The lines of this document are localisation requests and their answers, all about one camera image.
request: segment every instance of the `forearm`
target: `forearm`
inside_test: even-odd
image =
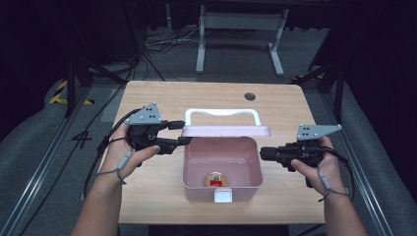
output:
[[[367,235],[353,204],[347,196],[329,194],[325,199],[328,235]]]
[[[117,235],[122,185],[107,177],[94,182],[71,235]]]

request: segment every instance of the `wrist strap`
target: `wrist strap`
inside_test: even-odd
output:
[[[125,180],[120,176],[120,169],[114,169],[114,170],[111,170],[111,171],[96,173],[95,178],[100,176],[100,175],[111,174],[111,173],[114,173],[114,172],[116,172],[117,177],[120,179],[120,182],[122,183],[122,185],[125,185],[126,184]]]
[[[128,162],[128,160],[130,159],[130,157],[132,156],[133,151],[135,151],[134,149],[128,150],[125,154],[125,156],[123,156],[123,158],[120,160],[119,164],[117,165],[117,168],[114,170],[110,170],[110,171],[105,171],[105,172],[101,172],[101,173],[97,173],[95,174],[95,177],[99,176],[99,175],[103,175],[103,174],[110,174],[110,173],[117,173],[117,177],[120,179],[120,182],[122,183],[122,185],[125,185],[126,182],[125,180],[120,176],[120,170],[126,165],[126,163]]]
[[[331,188],[330,182],[329,182],[329,181],[328,181],[328,179],[326,178],[325,173],[323,173],[323,172],[320,170],[319,165],[317,166],[317,169],[318,169],[319,177],[320,177],[320,179],[322,180],[322,183],[325,185],[326,189],[328,190],[328,192],[327,192],[325,195],[323,195],[323,198],[322,198],[322,199],[319,199],[319,200],[318,200],[318,202],[322,202],[323,200],[325,200],[325,199],[328,197],[328,195],[330,194],[330,192],[335,193],[335,194],[339,194],[339,195],[346,195],[346,196],[349,196],[349,194],[343,194],[343,193],[339,193],[339,192],[337,192],[337,191],[333,190],[333,189]]]

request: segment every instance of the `metal bracket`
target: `metal bracket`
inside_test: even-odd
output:
[[[144,106],[140,111],[125,120],[126,125],[157,125],[162,122],[156,102]]]
[[[320,137],[341,130],[341,125],[300,125],[298,127],[297,141],[316,140]]]

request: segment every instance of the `basket handle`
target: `basket handle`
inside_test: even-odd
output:
[[[200,108],[190,108],[185,112],[185,125],[191,125],[191,114],[192,113],[204,113],[208,115],[215,116],[232,116],[236,114],[252,114],[255,118],[255,125],[261,125],[260,115],[258,111],[254,109],[200,109]]]

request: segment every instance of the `metal frame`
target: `metal frame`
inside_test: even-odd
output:
[[[205,30],[210,29],[240,29],[240,30],[275,30],[275,40],[268,44],[268,51],[273,68],[278,76],[284,72],[278,57],[277,47],[284,30],[288,9],[282,14],[235,14],[206,12],[206,7],[200,9],[200,41],[197,55],[196,73],[202,74],[205,68],[206,42]]]

